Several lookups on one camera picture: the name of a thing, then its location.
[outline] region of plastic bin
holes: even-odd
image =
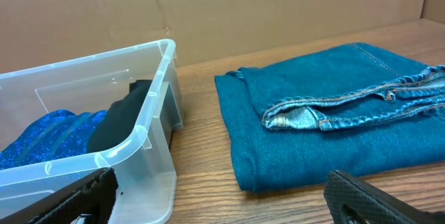
[[[182,127],[174,57],[175,42],[159,40],[0,74],[0,150],[48,112],[108,109],[128,94],[130,83],[153,80],[132,133],[118,146],[0,170],[0,218],[111,166],[119,189],[110,223],[165,222],[177,179],[168,140],[172,129]]]

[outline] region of wooden table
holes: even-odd
[[[213,78],[347,42],[371,43],[429,65],[445,63],[445,25],[421,19],[178,69],[186,116],[184,129],[172,140],[178,182],[169,223],[332,223],[322,185],[258,195],[239,190]],[[365,179],[418,209],[445,211],[445,163]]]

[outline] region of blue fabric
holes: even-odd
[[[445,67],[364,43],[216,77],[245,191],[445,159]]]
[[[88,140],[105,116],[106,110],[80,115],[57,110],[46,114],[0,152],[0,170],[86,154]]]

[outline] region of storage box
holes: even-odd
[[[0,218],[27,207],[92,171],[115,169],[119,183],[110,223],[163,223],[172,213],[176,172],[168,149],[182,127],[175,43],[159,40],[0,74],[0,150],[48,112],[96,112],[152,79],[128,138],[102,152],[0,170]]]

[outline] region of folded jeans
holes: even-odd
[[[242,190],[441,161],[445,67],[364,43],[216,77]]]

